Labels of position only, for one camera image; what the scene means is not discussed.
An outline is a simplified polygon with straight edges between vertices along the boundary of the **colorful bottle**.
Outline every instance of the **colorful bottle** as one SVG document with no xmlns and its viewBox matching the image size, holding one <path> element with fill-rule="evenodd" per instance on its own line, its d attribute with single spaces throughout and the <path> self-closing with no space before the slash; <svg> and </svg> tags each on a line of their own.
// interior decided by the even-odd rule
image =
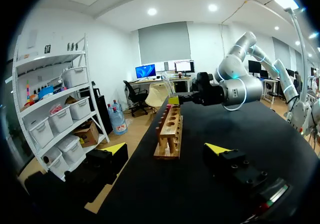
<svg viewBox="0 0 320 224">
<path fill-rule="evenodd" d="M 110 113 L 111 125 L 116 135 L 125 134 L 128 131 L 126 120 L 121 111 L 114 106 Z"/>
<path fill-rule="evenodd" d="M 116 107 L 117 110 L 119 110 L 119 111 L 122 112 L 122 106 L 121 106 L 119 103 L 117 103 L 116 100 L 113 100 L 113 105 L 112 105 L 112 107 Z"/>
<path fill-rule="evenodd" d="M 110 103 L 108 103 L 108 113 L 110 115 L 111 112 L 113 112 L 114 110 L 112 109 Z"/>
</svg>

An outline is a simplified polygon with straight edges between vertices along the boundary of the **white storage bin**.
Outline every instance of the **white storage bin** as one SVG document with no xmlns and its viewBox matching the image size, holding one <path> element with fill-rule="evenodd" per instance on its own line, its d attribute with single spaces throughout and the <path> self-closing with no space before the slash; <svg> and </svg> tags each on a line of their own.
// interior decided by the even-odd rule
<svg viewBox="0 0 320 224">
<path fill-rule="evenodd" d="M 59 178 L 62 178 L 65 171 L 69 169 L 68 164 L 62 156 L 62 152 L 54 146 L 42 156 L 42 159 L 48 168 Z"/>
<path fill-rule="evenodd" d="M 70 89 L 88 82 L 87 67 L 79 66 L 62 73 L 64 85 Z"/>
<path fill-rule="evenodd" d="M 44 148 L 54 138 L 48 122 L 48 117 L 40 122 L 32 124 L 29 131 L 41 148 Z"/>
<path fill-rule="evenodd" d="M 68 127 L 71 127 L 74 122 L 70 114 L 70 106 L 67 106 L 60 111 L 49 116 L 50 122 L 55 126 L 59 133 L 62 133 Z"/>
<path fill-rule="evenodd" d="M 81 120 L 91 112 L 89 106 L 89 96 L 70 104 L 70 113 L 72 119 Z"/>
<path fill-rule="evenodd" d="M 67 135 L 57 143 L 65 160 L 76 163 L 85 154 L 79 140 L 78 136 Z"/>
</svg>

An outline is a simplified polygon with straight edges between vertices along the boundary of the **cardboard box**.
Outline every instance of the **cardboard box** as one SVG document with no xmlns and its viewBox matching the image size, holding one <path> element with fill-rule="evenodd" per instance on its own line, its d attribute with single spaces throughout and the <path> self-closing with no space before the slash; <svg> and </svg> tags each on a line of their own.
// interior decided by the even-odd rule
<svg viewBox="0 0 320 224">
<path fill-rule="evenodd" d="M 73 134 L 80 137 L 80 143 L 83 148 L 98 144 L 99 132 L 96 124 L 92 120 L 86 121 L 77 127 L 73 131 Z"/>
</svg>

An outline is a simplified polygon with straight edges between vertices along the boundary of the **ceiling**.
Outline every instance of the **ceiling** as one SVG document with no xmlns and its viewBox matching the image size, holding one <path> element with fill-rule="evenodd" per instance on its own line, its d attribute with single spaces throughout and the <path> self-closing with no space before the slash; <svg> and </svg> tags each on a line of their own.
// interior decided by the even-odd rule
<svg viewBox="0 0 320 224">
<path fill-rule="evenodd" d="M 194 21 L 202 23 L 221 23 L 230 16 L 245 0 L 90 0 L 90 5 L 73 0 L 40 0 L 41 8 L 58 8 L 87 14 L 124 31 L 133 31 L 143 27 L 178 22 Z M 208 4 L 214 3 L 219 10 L 208 12 Z M 155 7 L 157 15 L 148 16 L 147 9 Z M 305 13 L 298 15 L 302 33 L 307 38 L 315 29 Z M 274 36 L 301 51 L 295 45 L 298 39 L 290 16 L 274 0 L 251 0 L 232 18 L 225 22 L 240 22 L 251 26 L 268 36 Z M 320 62 L 316 40 L 307 40 L 307 51 L 312 54 L 312 61 Z"/>
</svg>

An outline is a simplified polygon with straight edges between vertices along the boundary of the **desk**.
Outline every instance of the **desk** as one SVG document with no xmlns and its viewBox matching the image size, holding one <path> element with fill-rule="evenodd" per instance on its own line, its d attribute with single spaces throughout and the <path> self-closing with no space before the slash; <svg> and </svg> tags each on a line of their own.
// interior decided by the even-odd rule
<svg viewBox="0 0 320 224">
<path fill-rule="evenodd" d="M 267 83 L 272 84 L 272 92 L 276 92 L 276 83 L 278 80 L 272 80 L 272 79 L 263 79 L 262 82 L 264 83 L 264 88 L 263 88 L 263 99 L 266 100 L 269 103 L 274 104 L 275 97 L 272 96 L 272 99 L 266 98 L 266 91 L 267 91 Z"/>
<path fill-rule="evenodd" d="M 155 160 L 156 127 L 166 104 L 123 168 L 98 216 L 109 223 L 243 222 L 249 205 L 209 172 L 202 157 L 204 143 L 242 150 L 257 168 L 287 180 L 294 188 L 272 214 L 286 215 L 292 210 L 290 205 L 298 202 L 319 160 L 284 119 L 259 101 L 245 103 L 233 112 L 222 105 L 186 102 L 181 105 L 180 160 Z"/>
<path fill-rule="evenodd" d="M 187 85 L 187 91 L 190 92 L 190 79 L 191 77 L 175 77 L 170 78 L 170 82 L 186 82 Z M 144 85 L 144 84 L 151 84 L 151 83 L 163 83 L 164 81 L 162 79 L 147 79 L 147 80 L 138 80 L 136 82 L 129 82 L 131 86 L 137 86 L 137 85 Z"/>
</svg>

